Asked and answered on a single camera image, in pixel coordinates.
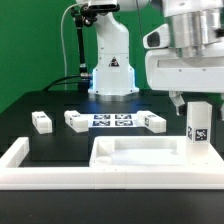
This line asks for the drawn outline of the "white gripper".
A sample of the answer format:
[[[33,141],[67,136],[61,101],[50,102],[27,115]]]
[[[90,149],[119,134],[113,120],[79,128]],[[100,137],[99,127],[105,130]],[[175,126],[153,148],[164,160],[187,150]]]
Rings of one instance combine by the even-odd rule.
[[[170,91],[169,97],[178,116],[186,112],[180,91],[221,93],[220,118],[224,121],[224,38],[207,45],[202,57],[180,58],[169,44],[167,24],[143,37],[143,46],[148,50],[145,68],[150,88]]]

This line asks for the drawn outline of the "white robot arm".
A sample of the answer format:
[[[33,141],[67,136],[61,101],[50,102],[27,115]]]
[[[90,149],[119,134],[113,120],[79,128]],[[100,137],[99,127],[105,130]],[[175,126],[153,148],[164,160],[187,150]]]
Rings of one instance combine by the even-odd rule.
[[[224,0],[76,0],[93,26],[97,64],[89,95],[118,100],[138,92],[132,59],[149,87],[167,91],[178,112],[184,92],[224,95]]]

